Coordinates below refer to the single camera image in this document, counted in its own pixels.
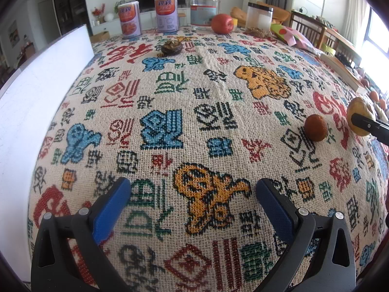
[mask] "framed picture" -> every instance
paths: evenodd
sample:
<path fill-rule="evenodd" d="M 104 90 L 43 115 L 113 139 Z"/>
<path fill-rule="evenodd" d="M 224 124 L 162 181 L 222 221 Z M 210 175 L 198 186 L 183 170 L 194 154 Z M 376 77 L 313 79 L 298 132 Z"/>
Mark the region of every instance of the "framed picture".
<path fill-rule="evenodd" d="M 18 27 L 16 26 L 16 20 L 9 27 L 9 29 L 8 29 L 8 36 L 9 36 L 9 41 L 11 42 L 12 48 L 14 48 L 15 45 L 20 40 L 19 32 L 18 32 Z"/>

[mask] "metal screw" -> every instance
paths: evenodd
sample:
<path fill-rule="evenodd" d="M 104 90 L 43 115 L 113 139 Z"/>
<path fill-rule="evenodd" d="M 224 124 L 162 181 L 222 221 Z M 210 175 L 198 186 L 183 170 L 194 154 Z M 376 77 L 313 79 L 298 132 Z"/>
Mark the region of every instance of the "metal screw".
<path fill-rule="evenodd" d="M 50 212 L 47 212 L 47 213 L 44 214 L 43 218 L 44 219 L 50 219 L 51 216 L 53 216 L 53 215 Z"/>
<path fill-rule="evenodd" d="M 80 215 L 86 215 L 89 213 L 89 209 L 88 208 L 80 208 L 79 211 L 78 211 L 78 214 Z"/>
<path fill-rule="evenodd" d="M 344 217 L 341 212 L 336 212 L 335 216 L 336 216 L 337 219 L 343 219 L 343 217 Z"/>
<path fill-rule="evenodd" d="M 299 214 L 300 215 L 302 215 L 302 216 L 307 216 L 308 215 L 308 210 L 306 209 L 306 208 L 299 208 L 298 209 L 298 212 L 299 212 Z"/>

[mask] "window frame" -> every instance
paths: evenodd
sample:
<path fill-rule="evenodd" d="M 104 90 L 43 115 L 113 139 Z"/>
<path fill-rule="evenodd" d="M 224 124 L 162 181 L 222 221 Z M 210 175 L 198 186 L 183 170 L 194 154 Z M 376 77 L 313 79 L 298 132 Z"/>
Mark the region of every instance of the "window frame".
<path fill-rule="evenodd" d="M 388 59 L 389 59 L 389 48 L 388 50 L 385 52 L 385 50 L 383 50 L 381 47 L 379 47 L 370 37 L 369 37 L 369 34 L 370 34 L 370 28 L 371 28 L 371 16 L 373 14 L 373 9 L 370 7 L 370 12 L 369 12 L 369 21 L 367 23 L 367 28 L 366 28 L 366 32 L 365 32 L 365 36 L 363 38 L 363 42 L 365 42 L 366 40 L 369 41 L 371 44 L 373 44 L 377 49 L 379 49 Z"/>

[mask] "patterned tablecloth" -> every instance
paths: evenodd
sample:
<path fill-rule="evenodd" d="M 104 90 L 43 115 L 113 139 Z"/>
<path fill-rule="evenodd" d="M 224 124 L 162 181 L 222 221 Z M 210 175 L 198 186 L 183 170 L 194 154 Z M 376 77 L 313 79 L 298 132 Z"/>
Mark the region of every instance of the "patterned tablecloth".
<path fill-rule="evenodd" d="M 165 57 L 170 39 L 183 50 Z M 74 214 L 124 176 L 132 196 L 101 247 L 133 291 L 251 292 L 286 247 L 255 197 L 268 177 L 296 207 L 343 212 L 357 274 L 371 260 L 386 232 L 388 150 L 349 129 L 355 93 L 317 57 L 272 38 L 190 28 L 117 36 L 94 51 L 38 156 L 31 253 L 45 212 Z M 304 134 L 311 114 L 328 123 L 321 142 Z"/>

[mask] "yellow pear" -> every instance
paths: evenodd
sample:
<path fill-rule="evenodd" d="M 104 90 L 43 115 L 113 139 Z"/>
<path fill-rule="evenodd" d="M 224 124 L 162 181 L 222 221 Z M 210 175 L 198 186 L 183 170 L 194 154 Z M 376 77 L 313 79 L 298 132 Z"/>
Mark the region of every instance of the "yellow pear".
<path fill-rule="evenodd" d="M 354 113 L 361 114 L 375 121 L 375 114 L 373 111 L 373 107 L 370 105 L 370 103 L 367 100 L 361 98 L 360 96 L 357 96 L 356 98 L 352 99 L 349 106 L 347 107 L 347 123 L 349 124 L 351 130 L 358 136 L 369 135 L 368 131 L 365 131 L 364 129 L 361 129 L 353 125 L 353 123 L 351 123 L 351 116 Z"/>

